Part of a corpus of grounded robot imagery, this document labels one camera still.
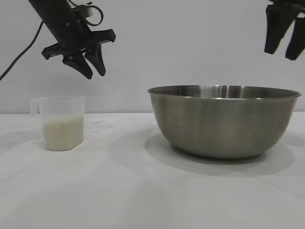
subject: bowl rim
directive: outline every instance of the bowl rim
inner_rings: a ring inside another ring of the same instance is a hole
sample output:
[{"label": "bowl rim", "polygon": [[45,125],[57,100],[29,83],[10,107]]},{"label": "bowl rim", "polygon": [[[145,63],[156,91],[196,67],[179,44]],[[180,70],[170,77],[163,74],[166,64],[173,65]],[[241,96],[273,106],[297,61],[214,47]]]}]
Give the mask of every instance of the bowl rim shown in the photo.
[{"label": "bowl rim", "polygon": [[[205,87],[248,87],[248,88],[261,88],[261,89],[275,89],[275,90],[282,90],[286,92],[294,93],[295,95],[290,96],[281,96],[281,97],[268,97],[268,98],[202,98],[202,97],[196,97],[196,96],[182,96],[182,95],[174,95],[174,94],[163,94],[163,93],[157,93],[153,90],[158,88],[166,88],[166,87],[180,87],[180,86],[205,86]],[[204,85],[204,84],[185,84],[185,85],[168,85],[168,86],[159,86],[159,87],[152,87],[149,90],[147,90],[149,94],[156,94],[156,95],[162,95],[166,97],[176,97],[176,98],[193,98],[193,99],[204,99],[204,100],[232,100],[232,101],[244,101],[244,100],[282,100],[282,99],[291,99],[291,98],[298,98],[302,94],[298,91],[289,90],[289,89],[283,89],[283,88],[276,88],[276,87],[261,87],[261,86],[244,86],[244,85],[221,85],[221,84],[215,84],[215,85]]]}]

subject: black cable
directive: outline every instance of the black cable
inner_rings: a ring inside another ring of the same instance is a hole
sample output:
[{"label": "black cable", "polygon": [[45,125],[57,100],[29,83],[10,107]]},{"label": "black cable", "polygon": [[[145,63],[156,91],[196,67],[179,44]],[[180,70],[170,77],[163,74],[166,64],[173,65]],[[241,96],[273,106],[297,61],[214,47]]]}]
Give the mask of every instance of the black cable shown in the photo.
[{"label": "black cable", "polygon": [[94,9],[97,9],[98,12],[99,12],[100,15],[101,15],[101,20],[100,20],[99,23],[93,24],[93,23],[91,23],[90,21],[88,21],[87,19],[85,19],[86,23],[87,23],[88,25],[90,25],[90,26],[98,26],[98,25],[100,25],[100,24],[102,23],[103,19],[104,19],[104,14],[103,14],[102,10],[101,10],[99,7],[94,6],[94,5],[89,5],[89,6],[87,6],[87,8],[94,8]]},{"label": "black cable", "polygon": [[[71,4],[72,4],[73,6],[75,6],[75,7],[79,7],[79,6],[80,6],[80,5],[77,5],[76,3],[74,3],[72,0],[68,0],[68,2],[71,3]],[[87,23],[88,25],[90,25],[90,26],[98,26],[98,25],[100,25],[100,24],[102,23],[103,19],[104,19],[104,14],[103,14],[102,10],[101,10],[99,7],[94,6],[94,5],[84,5],[84,6],[87,7],[87,8],[94,8],[94,9],[98,10],[98,12],[99,12],[100,15],[101,15],[101,20],[100,20],[99,23],[93,24],[92,22],[90,22],[90,21],[88,21],[87,19],[84,18],[84,20],[86,21],[86,23]]]},{"label": "black cable", "polygon": [[28,45],[28,47],[25,48],[25,50],[23,50],[14,60],[13,62],[9,65],[9,67],[7,68],[7,70],[5,70],[5,72],[0,76],[0,81],[7,75],[7,73],[9,73],[9,71],[12,69],[12,67],[15,65],[15,63],[33,46],[33,44],[35,43],[35,41],[37,40],[37,37],[41,31],[41,28],[43,26],[43,21],[40,23],[39,28],[35,34],[34,39],[32,40],[32,42]]},{"label": "black cable", "polygon": [[75,4],[72,0],[68,0],[69,3],[71,3],[73,6],[78,7],[77,4]]}]

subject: mixing bowl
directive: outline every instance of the mixing bowl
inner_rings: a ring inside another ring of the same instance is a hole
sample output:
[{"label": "mixing bowl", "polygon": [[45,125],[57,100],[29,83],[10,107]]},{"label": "mixing bowl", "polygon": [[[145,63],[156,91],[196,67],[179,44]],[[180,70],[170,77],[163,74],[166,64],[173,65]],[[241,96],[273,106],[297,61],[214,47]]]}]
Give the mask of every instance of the mixing bowl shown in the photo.
[{"label": "mixing bowl", "polygon": [[206,157],[259,155],[281,138],[299,92],[250,86],[182,85],[148,91],[158,126],[174,146]]}]

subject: table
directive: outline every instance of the table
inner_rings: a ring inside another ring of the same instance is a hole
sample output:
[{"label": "table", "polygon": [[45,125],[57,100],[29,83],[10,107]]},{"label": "table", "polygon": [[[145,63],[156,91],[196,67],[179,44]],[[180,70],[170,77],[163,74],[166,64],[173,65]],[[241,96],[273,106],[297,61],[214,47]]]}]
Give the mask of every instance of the table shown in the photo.
[{"label": "table", "polygon": [[153,114],[88,114],[85,139],[46,151],[39,118],[0,115],[1,229],[305,228],[305,113],[244,161],[173,149]]}]

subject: measuring cup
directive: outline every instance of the measuring cup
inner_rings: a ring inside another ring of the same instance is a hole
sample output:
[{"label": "measuring cup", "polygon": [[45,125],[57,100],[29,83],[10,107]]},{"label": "measuring cup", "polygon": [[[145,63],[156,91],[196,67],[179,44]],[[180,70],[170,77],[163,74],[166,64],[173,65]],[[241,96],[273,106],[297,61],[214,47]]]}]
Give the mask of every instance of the measuring cup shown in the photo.
[{"label": "measuring cup", "polygon": [[85,99],[83,96],[51,96],[32,99],[30,113],[41,114],[44,145],[47,150],[75,148],[84,137]]}]

